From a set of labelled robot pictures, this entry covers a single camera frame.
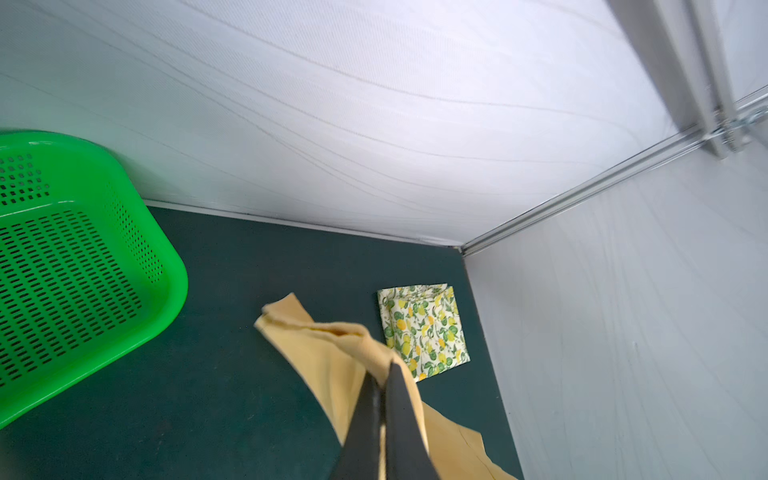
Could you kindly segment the yellow skirt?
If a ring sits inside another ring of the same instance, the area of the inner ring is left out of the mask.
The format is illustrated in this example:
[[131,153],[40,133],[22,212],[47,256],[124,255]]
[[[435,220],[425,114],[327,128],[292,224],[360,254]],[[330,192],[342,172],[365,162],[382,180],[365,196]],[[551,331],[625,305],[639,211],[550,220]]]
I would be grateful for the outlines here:
[[[368,366],[381,373],[387,347],[356,323],[317,323],[294,294],[267,304],[255,323],[309,387],[343,444]],[[423,440],[443,479],[510,479],[488,457],[482,435],[427,403],[414,411]]]

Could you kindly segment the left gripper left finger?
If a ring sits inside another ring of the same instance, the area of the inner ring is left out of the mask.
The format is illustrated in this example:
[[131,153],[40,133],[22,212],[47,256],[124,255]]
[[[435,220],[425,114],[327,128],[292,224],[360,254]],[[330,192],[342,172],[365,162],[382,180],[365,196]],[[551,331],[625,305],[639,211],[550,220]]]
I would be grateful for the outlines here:
[[332,480],[376,480],[380,475],[383,391],[374,377],[363,379],[341,453],[334,465]]

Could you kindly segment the lemon print skirt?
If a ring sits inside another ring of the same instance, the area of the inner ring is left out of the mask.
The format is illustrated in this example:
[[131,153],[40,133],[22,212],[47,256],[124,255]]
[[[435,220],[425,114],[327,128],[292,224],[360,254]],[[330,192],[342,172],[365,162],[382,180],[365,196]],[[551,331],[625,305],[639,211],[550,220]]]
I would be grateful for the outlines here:
[[386,288],[377,292],[377,300],[385,343],[415,381],[470,361],[452,286]]

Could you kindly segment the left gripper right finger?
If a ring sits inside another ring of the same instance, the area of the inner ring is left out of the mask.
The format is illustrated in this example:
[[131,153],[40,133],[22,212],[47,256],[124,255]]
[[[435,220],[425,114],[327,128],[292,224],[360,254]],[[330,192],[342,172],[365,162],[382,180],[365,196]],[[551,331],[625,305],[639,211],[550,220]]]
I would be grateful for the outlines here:
[[385,387],[385,473],[389,480],[438,480],[399,365],[390,365]]

